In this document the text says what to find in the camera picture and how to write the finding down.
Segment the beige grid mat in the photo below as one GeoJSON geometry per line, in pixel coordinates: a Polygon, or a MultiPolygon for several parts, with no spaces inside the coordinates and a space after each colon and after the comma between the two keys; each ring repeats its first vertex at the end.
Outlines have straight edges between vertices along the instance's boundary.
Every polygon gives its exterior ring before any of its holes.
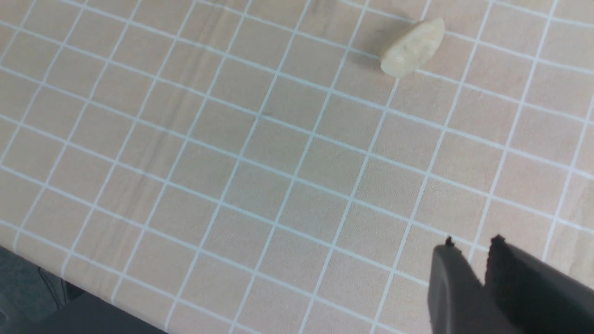
{"type": "Polygon", "coordinates": [[[0,0],[0,245],[172,333],[429,333],[431,250],[594,285],[590,0],[0,0]],[[394,32],[444,17],[422,70],[394,32]]]}

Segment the white rock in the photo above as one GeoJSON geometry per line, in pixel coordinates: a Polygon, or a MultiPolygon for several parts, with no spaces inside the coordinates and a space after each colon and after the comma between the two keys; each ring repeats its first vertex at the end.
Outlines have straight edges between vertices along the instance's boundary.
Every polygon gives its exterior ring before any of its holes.
{"type": "Polygon", "coordinates": [[[425,65],[440,47],[446,32],[443,18],[421,21],[396,37],[381,53],[381,69],[402,78],[425,65]]]}

